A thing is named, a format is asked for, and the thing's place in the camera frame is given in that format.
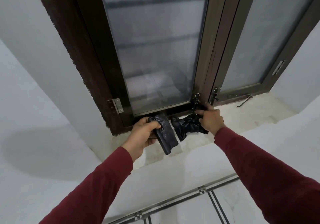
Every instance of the person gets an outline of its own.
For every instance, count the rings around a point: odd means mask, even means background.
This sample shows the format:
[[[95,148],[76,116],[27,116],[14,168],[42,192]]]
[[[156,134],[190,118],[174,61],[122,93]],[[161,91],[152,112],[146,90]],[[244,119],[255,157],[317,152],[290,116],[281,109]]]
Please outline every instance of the person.
[[[269,223],[320,223],[320,184],[303,176],[224,124],[218,109],[207,104],[201,125],[214,135],[241,182]],[[138,121],[125,143],[89,174],[40,223],[101,223],[130,174],[158,122]]]

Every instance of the long sleeve shirt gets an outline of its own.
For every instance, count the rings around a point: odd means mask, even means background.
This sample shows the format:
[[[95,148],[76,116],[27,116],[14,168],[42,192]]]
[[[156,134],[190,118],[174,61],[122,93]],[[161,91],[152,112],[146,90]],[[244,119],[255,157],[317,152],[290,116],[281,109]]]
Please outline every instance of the long sleeve shirt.
[[[317,181],[229,128],[214,139],[269,223],[320,223]],[[117,148],[40,223],[100,224],[132,167],[130,154]]]

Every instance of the red sleeve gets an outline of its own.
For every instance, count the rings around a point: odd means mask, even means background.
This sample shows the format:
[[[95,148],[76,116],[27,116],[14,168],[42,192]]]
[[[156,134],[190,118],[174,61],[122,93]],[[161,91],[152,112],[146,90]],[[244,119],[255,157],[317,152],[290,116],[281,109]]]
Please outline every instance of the red sleeve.
[[[130,154],[118,147],[40,223],[101,224],[132,167]]]
[[[214,140],[269,223],[320,223],[317,181],[231,129],[220,129]]]

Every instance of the metal hook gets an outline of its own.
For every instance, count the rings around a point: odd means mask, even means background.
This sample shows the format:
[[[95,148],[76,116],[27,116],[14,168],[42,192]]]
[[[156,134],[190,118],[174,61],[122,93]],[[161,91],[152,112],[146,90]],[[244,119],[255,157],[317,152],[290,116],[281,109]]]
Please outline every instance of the metal hook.
[[[245,104],[250,98],[252,98],[253,96],[252,95],[249,95],[248,98],[239,106],[236,106],[236,108],[239,108],[241,107],[243,104]]]

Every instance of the crumpled black plastic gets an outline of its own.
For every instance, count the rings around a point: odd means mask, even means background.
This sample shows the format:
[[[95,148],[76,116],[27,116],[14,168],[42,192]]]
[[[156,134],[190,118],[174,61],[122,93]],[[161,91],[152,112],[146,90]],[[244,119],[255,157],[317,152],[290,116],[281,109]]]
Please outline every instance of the crumpled black plastic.
[[[199,122],[199,119],[202,118],[201,115],[198,114],[190,114],[183,119],[179,119],[176,117],[172,117],[171,123],[174,127],[174,131],[176,132],[180,141],[183,141],[186,138],[186,133],[195,133],[200,132],[204,134],[208,134],[209,131],[205,130]]]
[[[152,121],[157,121],[161,125],[160,129],[154,129],[153,132],[156,135],[164,153],[169,155],[172,148],[179,144],[174,135],[174,130],[163,113],[154,117],[149,117],[148,122]]]

